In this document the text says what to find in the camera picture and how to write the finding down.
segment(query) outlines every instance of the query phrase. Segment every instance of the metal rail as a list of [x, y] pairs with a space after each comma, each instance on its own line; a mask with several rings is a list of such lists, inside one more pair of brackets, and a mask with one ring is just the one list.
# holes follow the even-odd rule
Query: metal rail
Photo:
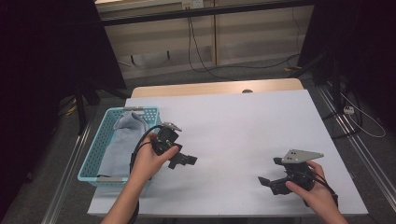
[[170, 12], [154, 13], [154, 14], [141, 15], [141, 16], [106, 18], [106, 19], [102, 19], [102, 24], [104, 26], [113, 26], [113, 25], [129, 24], [129, 23], [146, 22], [146, 21], [165, 21], [165, 20], [181, 19], [188, 17], [202, 17], [202, 16], [229, 14], [229, 13], [237, 13], [237, 12], [277, 9], [277, 8], [285, 8], [285, 7], [305, 7], [305, 6], [312, 6], [315, 4], [315, 2], [316, 2], [315, 0], [287, 0], [287, 1], [274, 1], [274, 2], [228, 6], [228, 7], [196, 8], [190, 10], [170, 11]]
[[64, 169], [64, 174], [61, 178], [58, 188], [56, 189], [55, 194], [52, 196], [49, 208], [47, 209], [47, 212], [41, 222], [42, 224], [56, 223], [56, 220], [61, 212], [61, 208], [64, 203], [64, 198], [67, 195], [67, 191], [69, 191], [73, 178], [75, 178], [73, 176], [73, 173], [77, 168], [79, 156], [90, 134], [92, 121], [96, 116], [96, 112], [97, 109], [95, 109], [92, 113], [92, 118], [89, 119], [87, 126], [85, 127], [82, 134], [78, 136], [77, 142], [73, 148], [72, 155], [70, 156], [66, 168]]
[[[332, 104], [332, 95], [328, 90], [323, 90], [318, 88], [319, 95], [323, 98], [326, 105], [331, 111], [335, 111], [335, 107]], [[335, 115], [338, 124], [344, 133], [350, 133], [352, 131], [352, 125], [349, 123], [347, 118], [343, 115]], [[358, 135], [350, 135], [347, 137], [350, 144], [355, 148], [361, 161], [366, 166], [367, 170], [372, 175], [374, 181], [382, 190], [382, 193], [387, 198], [390, 206], [396, 212], [396, 188], [390, 181], [388, 176], [385, 174], [384, 170], [379, 166], [378, 162], [375, 160], [373, 155], [370, 153], [369, 148], [364, 145], [363, 141]]]

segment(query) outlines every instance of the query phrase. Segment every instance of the towel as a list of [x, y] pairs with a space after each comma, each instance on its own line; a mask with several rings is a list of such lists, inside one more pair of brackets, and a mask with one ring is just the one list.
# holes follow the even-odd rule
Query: towel
[[128, 177], [131, 154], [149, 126], [135, 112], [125, 111], [113, 128], [113, 140], [106, 148], [98, 176]]

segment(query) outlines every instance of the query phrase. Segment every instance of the white tabletop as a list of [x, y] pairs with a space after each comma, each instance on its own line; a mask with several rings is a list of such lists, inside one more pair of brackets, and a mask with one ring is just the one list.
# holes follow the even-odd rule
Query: white tabletop
[[[146, 217], [300, 217], [313, 215], [301, 198], [276, 195], [257, 176], [286, 176], [273, 157], [289, 149], [321, 152], [317, 159], [345, 215], [367, 214], [361, 196], [307, 91], [274, 91], [128, 99], [156, 105], [162, 121], [183, 129], [177, 143], [195, 165], [163, 166], [140, 196]], [[97, 188], [91, 215], [105, 215], [120, 188]]]

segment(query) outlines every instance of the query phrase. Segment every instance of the blue plastic basket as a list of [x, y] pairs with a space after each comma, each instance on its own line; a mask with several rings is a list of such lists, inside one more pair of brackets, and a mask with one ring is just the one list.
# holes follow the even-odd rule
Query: blue plastic basket
[[[156, 106], [139, 106], [131, 108], [137, 115], [146, 121], [151, 128], [161, 123], [160, 113]], [[114, 124], [120, 115], [125, 111], [123, 107], [110, 108], [105, 113], [96, 136], [90, 146], [90, 150], [78, 173], [78, 180], [88, 182], [93, 186], [121, 186], [128, 180], [128, 177], [97, 177], [102, 158], [105, 155], [107, 146], [111, 143], [115, 130]]]

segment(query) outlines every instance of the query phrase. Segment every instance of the power outlet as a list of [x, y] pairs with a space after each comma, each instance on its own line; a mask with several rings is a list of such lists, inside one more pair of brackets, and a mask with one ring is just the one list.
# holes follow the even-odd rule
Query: power outlet
[[193, 9], [192, 7], [192, 1], [184, 1], [181, 2], [181, 9], [186, 10], [186, 9]]
[[204, 7], [204, 0], [192, 1], [192, 8], [203, 8], [203, 7]]
[[344, 114], [348, 114], [348, 115], [353, 115], [355, 114], [355, 108], [353, 106], [350, 105], [346, 105], [344, 107]]

